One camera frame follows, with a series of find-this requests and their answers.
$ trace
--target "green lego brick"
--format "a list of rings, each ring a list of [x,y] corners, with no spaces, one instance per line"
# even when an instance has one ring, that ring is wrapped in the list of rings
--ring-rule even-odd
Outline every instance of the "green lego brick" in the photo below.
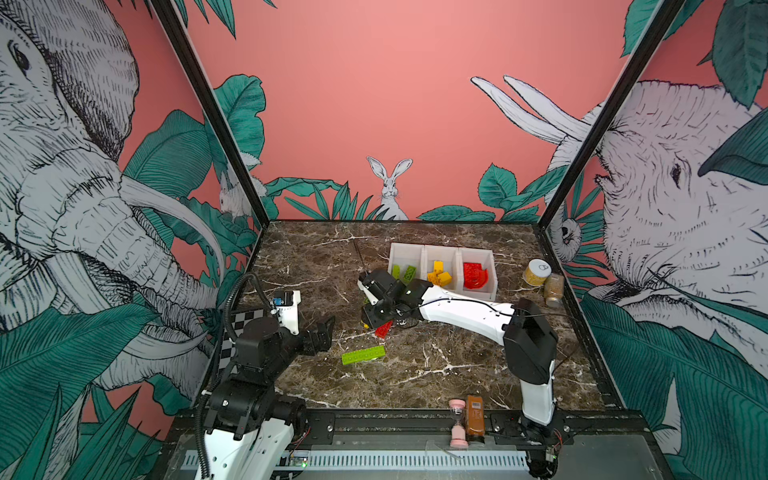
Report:
[[[378,359],[386,355],[384,346],[374,346],[369,349],[355,350],[354,352],[347,352],[341,355],[342,365],[349,365],[350,363],[365,362],[366,360]]]
[[[402,276],[402,282],[405,285],[408,285],[411,283],[411,280],[413,280],[414,276],[416,276],[416,267],[413,265],[408,265],[408,268],[406,268],[406,274]]]

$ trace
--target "black frame post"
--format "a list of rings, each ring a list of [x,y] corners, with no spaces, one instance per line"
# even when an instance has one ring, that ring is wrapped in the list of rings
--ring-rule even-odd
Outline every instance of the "black frame post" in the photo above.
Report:
[[[685,3],[685,0],[660,1],[662,4],[659,7],[658,12],[650,20],[650,24],[648,25],[645,34],[638,42],[637,48],[635,48],[632,53],[624,71],[621,72],[621,76],[616,82],[616,86],[605,101],[605,106],[598,115],[598,118],[595,119],[589,135],[581,144],[581,148],[576,154],[573,163],[571,163],[571,166],[563,177],[563,181],[560,182],[560,186],[555,191],[554,197],[552,197],[552,200],[549,202],[547,210],[545,210],[544,214],[539,218],[538,226],[541,229],[546,230],[549,227],[549,223],[552,222],[558,208],[565,202],[568,192],[571,191],[578,176],[581,174],[584,167],[587,166],[589,159],[592,158],[600,140],[602,140],[605,132],[608,131],[611,122],[616,118],[622,105],[624,105],[624,101],[629,96],[632,88],[634,88],[635,83],[637,83],[637,79],[640,78],[640,75],[650,61],[650,58],[654,56],[656,48],[664,39],[664,35],[667,33],[667,30],[669,30],[670,25],[672,25],[677,13],[683,8],[683,3]]]
[[[213,128],[214,133],[219,139],[221,148],[227,156],[227,161],[232,165],[232,168],[237,175],[237,179],[240,181],[240,186],[245,190],[250,206],[253,208],[256,218],[261,224],[261,235],[270,224],[270,218],[266,214],[266,210],[264,210],[264,205],[262,205],[259,195],[256,193],[256,189],[253,188],[250,173],[245,168],[245,164],[240,158],[240,150],[237,148],[237,144],[232,137],[232,131],[230,130],[229,124],[227,124],[227,119],[224,118],[224,115],[219,108],[219,104],[216,101],[214,91],[208,84],[208,80],[203,68],[200,66],[200,62],[197,61],[197,56],[187,37],[186,28],[181,23],[178,15],[176,15],[176,10],[172,5],[171,0],[152,0],[152,5],[154,6],[155,13],[157,13],[157,17],[160,19],[160,23],[163,25],[168,40],[176,51],[176,56],[179,58],[179,62],[184,68],[184,72],[187,74],[187,77],[192,84],[192,88],[197,95],[198,101],[203,106],[203,112],[208,118],[208,121],[210,121],[210,126]]]

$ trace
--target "rabbit ear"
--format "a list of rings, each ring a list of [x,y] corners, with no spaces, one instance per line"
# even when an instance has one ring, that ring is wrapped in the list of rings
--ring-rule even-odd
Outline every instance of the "rabbit ear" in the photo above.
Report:
[[[384,168],[384,165],[382,165],[380,161],[376,160],[374,157],[368,157],[368,163],[371,164],[371,170],[373,170],[374,175],[382,180],[386,180],[386,168]]]
[[[397,178],[400,175],[404,174],[406,170],[408,170],[411,165],[413,165],[413,160],[410,158],[406,158],[405,160],[401,161],[397,164],[397,167],[395,167],[395,171],[392,172],[392,178]]]

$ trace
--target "green leaf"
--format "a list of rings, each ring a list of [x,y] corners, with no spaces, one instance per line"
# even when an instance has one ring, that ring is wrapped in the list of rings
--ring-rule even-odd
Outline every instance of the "green leaf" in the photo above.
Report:
[[[585,295],[581,308],[629,409],[661,427],[674,379],[682,463],[700,478],[761,478],[768,471],[768,380],[684,328],[635,322],[619,306]]]
[[[531,203],[533,200],[533,194],[519,194],[519,195],[513,195],[512,197],[506,197],[504,200],[501,201],[500,205],[504,209],[504,213],[509,212],[510,210],[516,210],[523,205],[527,205]]]
[[[205,127],[174,110],[144,138],[123,175],[169,197],[186,198],[203,183],[211,163]]]
[[[293,198],[286,197],[286,202],[288,202],[288,204],[296,208],[302,214],[307,215],[308,217],[311,217],[315,220],[327,220],[325,217],[323,217],[323,215],[318,214],[316,211],[312,210],[307,205],[302,204],[301,202],[296,201]]]
[[[582,245],[578,249],[579,255],[586,255],[587,253],[602,252],[604,250],[602,243],[590,243],[589,245]]]
[[[231,0],[207,0],[216,16],[227,26],[232,36],[235,36],[235,15],[232,12]]]
[[[730,96],[747,108],[768,69],[768,4],[727,0],[717,20],[712,65]]]
[[[278,197],[283,193],[283,190],[288,190],[299,197],[308,197],[315,193],[313,186],[317,186],[320,190],[332,188],[338,191],[341,189],[341,185],[333,180],[310,180],[294,177],[278,177],[265,185],[268,197]]]
[[[51,456],[58,421],[61,418],[61,389],[57,388],[48,413],[27,451],[13,472],[12,480],[42,480]]]
[[[725,140],[701,165],[699,177],[713,170],[768,185],[768,109]]]
[[[360,208],[357,209],[357,215],[355,215],[355,220],[362,220],[364,218],[364,216],[366,215],[366,210],[368,210],[368,202],[370,202],[372,198],[373,198],[373,195],[371,195],[370,197],[362,201],[362,205],[360,205]]]
[[[342,210],[346,209],[349,205],[349,182],[346,182],[338,192],[336,197],[333,198],[333,215],[331,219],[336,218]]]
[[[138,396],[136,391],[128,400],[117,407],[106,422],[88,440],[77,458],[72,462],[64,480],[98,480],[104,478],[109,467],[109,461],[115,454],[120,439],[128,424],[134,402]]]
[[[417,218],[428,222],[450,222],[456,220],[461,215],[466,215],[471,212],[471,208],[463,207],[462,205],[443,205],[442,207],[433,208],[428,212],[424,212]]]
[[[176,415],[179,410],[190,408],[192,401],[181,395],[179,389],[166,377],[158,373],[147,381],[154,387],[152,399],[163,407],[165,415]]]
[[[578,263],[580,265],[595,265],[608,270],[608,265],[595,258],[587,257],[586,255],[577,255],[574,257],[573,263]]]
[[[558,187],[560,182],[563,181],[566,171],[568,171],[568,165],[553,168],[536,180],[533,180],[520,194],[531,194],[530,201],[538,200]]]
[[[463,214],[456,219],[457,222],[492,222],[496,220],[496,214],[493,212],[479,211]]]
[[[93,315],[54,309],[0,336],[0,471],[20,457],[43,422],[41,412],[61,388],[68,410],[85,386],[112,363],[158,314],[129,303]],[[25,395],[18,401],[18,393]]]
[[[664,40],[671,37],[672,34],[677,31],[677,29],[682,27],[683,24],[690,18],[690,16],[694,14],[696,9],[699,8],[699,5],[701,5],[701,2],[703,1],[704,0],[685,0],[683,8],[681,8],[677,13],[677,17],[674,18],[672,25],[670,25],[669,30],[667,30],[667,34],[664,36]]]
[[[317,203],[317,208],[320,211],[320,215],[322,215],[326,220],[330,220],[330,216],[328,214],[328,203],[326,202],[326,199],[323,198],[323,193],[319,188],[317,188],[316,185],[313,185],[312,188],[315,189],[315,202]]]
[[[251,243],[256,243],[258,237],[248,226],[247,222],[236,223],[236,218],[232,214],[222,214],[221,211],[212,207],[208,202],[201,204],[197,198],[186,199],[181,198],[179,201],[187,208],[192,210],[205,224],[210,227],[214,232],[216,239],[219,241],[219,246],[224,256],[231,255],[238,252],[243,255],[247,255],[245,246],[238,245],[238,239],[241,235],[248,235],[248,239],[251,239]],[[172,217],[167,214],[158,214],[163,223],[174,232],[176,237],[179,237],[183,241],[194,245],[200,244],[203,252],[206,254],[211,253],[212,249],[208,242],[200,235],[200,232],[187,225],[182,220]]]
[[[504,214],[501,222],[536,223],[538,222],[538,207],[513,210]]]
[[[181,19],[184,20],[184,26],[186,27],[189,23],[189,15],[187,15],[187,6],[184,4],[184,0],[176,0],[176,6],[179,8]]]
[[[696,64],[696,66],[701,66],[707,63],[708,61],[712,61],[712,50],[709,51],[706,55],[704,55],[704,58],[699,60],[699,63]]]
[[[261,197],[261,204],[264,205],[264,210],[266,210],[266,215],[270,220],[276,220],[278,218],[280,211],[277,209],[273,197]]]
[[[722,336],[715,330],[715,333],[712,334],[710,337],[710,342],[714,343],[715,345],[719,346],[721,349],[725,349],[735,356],[742,359],[744,362],[746,362],[746,359],[744,358],[744,355],[741,354],[739,350],[736,350],[735,347],[733,347],[730,343],[726,342]]]
[[[261,80],[248,75],[234,75],[214,91],[237,147],[258,158],[264,148],[264,124],[257,115],[266,108]]]
[[[511,171],[491,164],[480,179],[478,194],[482,203],[501,208],[502,200],[518,194],[518,181]]]
[[[384,208],[383,205],[379,205],[378,207],[371,210],[370,214],[366,215],[366,220],[374,220],[374,219],[380,220],[380,218],[377,218],[377,217],[381,214],[385,214],[387,210],[388,209]]]
[[[634,46],[640,41],[640,36],[645,30],[645,25],[656,9],[659,0],[634,0],[627,10],[627,18],[624,22],[624,53],[622,57],[629,55]]]
[[[584,186],[584,171],[578,175],[576,183],[574,184],[574,194],[571,198],[571,217],[576,216],[576,209],[578,209],[578,203],[581,201],[581,188]]]
[[[595,210],[591,214],[586,214],[582,218],[576,220],[578,223],[597,224],[599,227],[603,226],[603,210]]]
[[[208,22],[208,14],[205,12],[205,5],[203,5],[203,0],[194,0],[194,2],[197,5],[197,7],[200,9],[200,13],[202,13],[203,17],[205,17],[205,21]]]
[[[605,278],[608,277],[605,276],[602,272],[591,268],[589,266],[573,266],[573,265],[563,265],[563,270],[570,273],[573,276],[578,276],[580,278]]]
[[[596,187],[594,190],[592,190],[589,193],[589,195],[587,195],[586,198],[584,198],[584,201],[582,201],[581,204],[578,206],[578,209],[576,210],[576,214],[574,214],[574,218],[579,218],[582,213],[587,211],[589,207],[592,206],[594,199],[598,197],[598,194],[600,194],[601,191],[602,190],[600,189],[600,187]]]
[[[768,315],[765,313],[752,310],[751,308],[746,308],[745,306],[716,302],[715,300],[709,300],[701,296],[691,295],[690,293],[684,292],[683,290],[677,288],[675,285],[667,282],[665,279],[658,276],[655,272],[651,272],[651,274],[659,279],[659,281],[661,281],[664,285],[679,293],[682,293],[690,300],[693,300],[695,303],[704,305],[705,307],[710,308],[718,313],[722,313],[723,315],[732,316],[735,319],[741,320],[742,322],[755,327],[761,332],[768,333]]]
[[[590,282],[589,280],[584,280],[583,278],[574,278],[574,277],[568,277],[568,283],[570,283],[572,286],[585,288],[587,290],[595,288],[594,283]]]

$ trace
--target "brown marble surface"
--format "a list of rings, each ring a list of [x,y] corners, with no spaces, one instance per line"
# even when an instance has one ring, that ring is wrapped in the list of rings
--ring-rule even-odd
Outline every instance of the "brown marble surface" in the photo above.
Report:
[[[480,395],[486,408],[520,409],[520,382],[507,372],[502,348],[479,334],[442,323],[394,326],[386,339],[360,322],[364,296],[356,281],[360,261],[369,269],[388,263],[389,244],[428,243],[493,250],[498,275],[497,302],[526,297],[544,307],[541,289],[522,280],[525,264],[540,257],[530,227],[500,224],[273,222],[254,269],[269,293],[301,291],[302,328],[336,315],[333,347],[314,357],[298,357],[282,374],[279,391],[307,400],[309,407],[442,408],[448,400]],[[258,306],[255,293],[239,307]],[[563,309],[542,309],[565,313]],[[559,336],[558,361],[578,345],[569,318],[549,316]],[[386,356],[348,366],[341,355],[384,345]],[[555,373],[554,393],[563,409],[604,409],[589,363],[579,349]]]

